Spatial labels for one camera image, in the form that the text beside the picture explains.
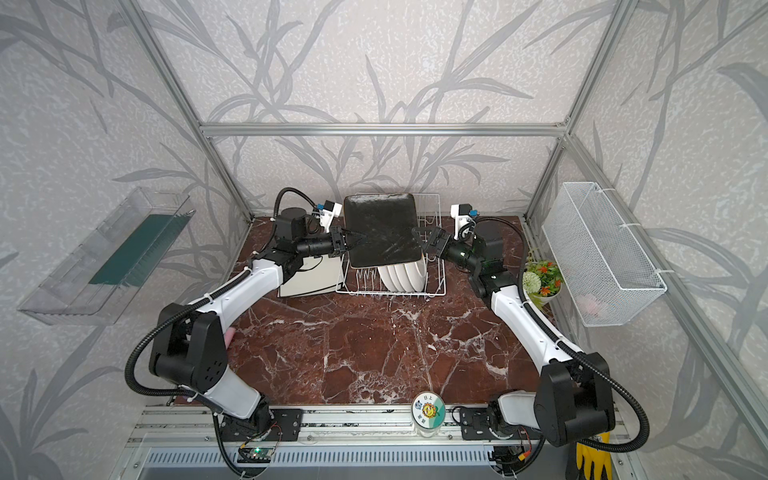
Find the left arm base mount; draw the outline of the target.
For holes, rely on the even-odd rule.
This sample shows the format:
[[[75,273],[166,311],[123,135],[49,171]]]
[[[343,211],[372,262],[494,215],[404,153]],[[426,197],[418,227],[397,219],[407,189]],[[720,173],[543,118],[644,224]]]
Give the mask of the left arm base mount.
[[[298,439],[302,416],[302,409],[262,406],[247,419],[224,415],[219,431],[224,442],[294,442]]]

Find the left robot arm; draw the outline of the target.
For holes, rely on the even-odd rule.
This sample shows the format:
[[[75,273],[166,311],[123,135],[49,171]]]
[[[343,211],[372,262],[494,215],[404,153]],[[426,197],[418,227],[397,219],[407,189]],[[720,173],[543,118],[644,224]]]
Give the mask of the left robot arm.
[[[191,304],[169,304],[129,354],[124,380],[147,397],[187,397],[213,413],[262,431],[272,422],[268,402],[228,364],[226,331],[262,297],[292,279],[307,257],[339,257],[364,234],[333,225],[331,203],[273,208],[272,230],[235,277]]]

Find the black square plate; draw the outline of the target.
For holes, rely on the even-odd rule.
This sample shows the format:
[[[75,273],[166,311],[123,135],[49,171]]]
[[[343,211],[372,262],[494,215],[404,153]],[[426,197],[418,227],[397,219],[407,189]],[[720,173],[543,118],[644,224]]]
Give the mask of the black square plate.
[[[347,230],[364,236],[349,251],[353,268],[404,264],[422,258],[412,230],[418,227],[415,198],[410,193],[357,194],[343,202]]]

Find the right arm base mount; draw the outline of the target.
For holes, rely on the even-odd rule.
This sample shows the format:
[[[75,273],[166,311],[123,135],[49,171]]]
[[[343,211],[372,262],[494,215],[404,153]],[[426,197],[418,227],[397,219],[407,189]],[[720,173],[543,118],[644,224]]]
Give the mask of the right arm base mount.
[[[495,406],[454,406],[451,410],[454,422],[460,427],[463,440],[525,440],[530,435],[539,439],[536,429],[507,423]]]

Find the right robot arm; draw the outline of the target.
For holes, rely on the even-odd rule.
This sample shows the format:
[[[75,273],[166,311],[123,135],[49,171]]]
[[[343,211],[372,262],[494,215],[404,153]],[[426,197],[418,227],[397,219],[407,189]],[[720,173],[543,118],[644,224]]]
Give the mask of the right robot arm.
[[[539,373],[534,393],[507,393],[495,400],[503,423],[531,427],[556,447],[581,443],[608,453],[640,449],[650,437],[640,402],[611,377],[599,353],[585,353],[533,303],[524,289],[525,269],[504,263],[498,222],[486,217],[467,224],[470,242],[439,227],[415,227],[412,235],[424,253],[466,271],[473,293],[512,331]],[[606,443],[597,437],[616,426],[616,396],[634,411],[638,432],[623,443]]]

